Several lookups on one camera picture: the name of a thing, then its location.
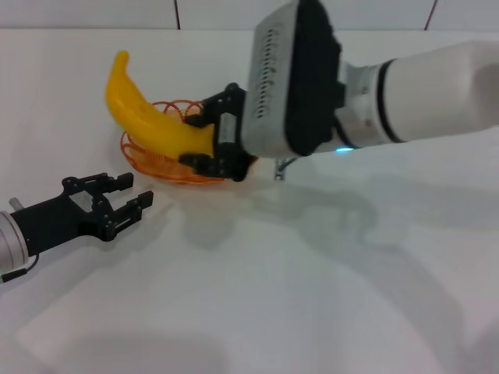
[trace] yellow banana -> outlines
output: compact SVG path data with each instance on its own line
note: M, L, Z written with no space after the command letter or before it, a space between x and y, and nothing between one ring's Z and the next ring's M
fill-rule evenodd
M116 55L106 89L111 115L141 146L174 160L187 153L213 157L214 126L203 129L177 121L156 110L126 74L127 51Z

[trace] white wall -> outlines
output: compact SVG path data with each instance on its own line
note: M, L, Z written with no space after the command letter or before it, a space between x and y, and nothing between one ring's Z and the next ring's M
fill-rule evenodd
M422 30L434 0L322 0L337 29ZM251 29L286 0L179 0L183 29Z
M440 0L431 30L499 30L498 0Z
M173 0L0 0L0 27L177 27Z

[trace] wire basket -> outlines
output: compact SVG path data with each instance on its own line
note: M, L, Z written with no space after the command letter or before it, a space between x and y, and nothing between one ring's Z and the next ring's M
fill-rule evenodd
M187 115L199 113L201 109L200 101L189 100L158 101L153 105L155 107L164 106L162 111L165 115L182 122L185 121ZM188 185L207 185L225 180L224 178L208 178L196 175L191 167L180 164L170 157L146 150L136 143L127 132L123 133L120 146L123 155L132 168L151 177Z

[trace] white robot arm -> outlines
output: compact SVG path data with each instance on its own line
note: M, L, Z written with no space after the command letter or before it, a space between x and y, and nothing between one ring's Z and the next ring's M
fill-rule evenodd
M223 136L214 148L223 152L198 174L241 181L251 157L289 160L499 125L499 43L364 67L343 62L341 52L319 0L270 14L255 30L247 92L232 84L203 102L200 116L215 120Z

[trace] vent slot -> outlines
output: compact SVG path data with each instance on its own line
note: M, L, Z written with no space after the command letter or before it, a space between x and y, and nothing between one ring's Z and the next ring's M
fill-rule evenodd
M278 27L272 27L262 38L257 81L257 95L253 107L253 117L262 119L269 115L269 107L274 91L274 76L277 72L280 32Z

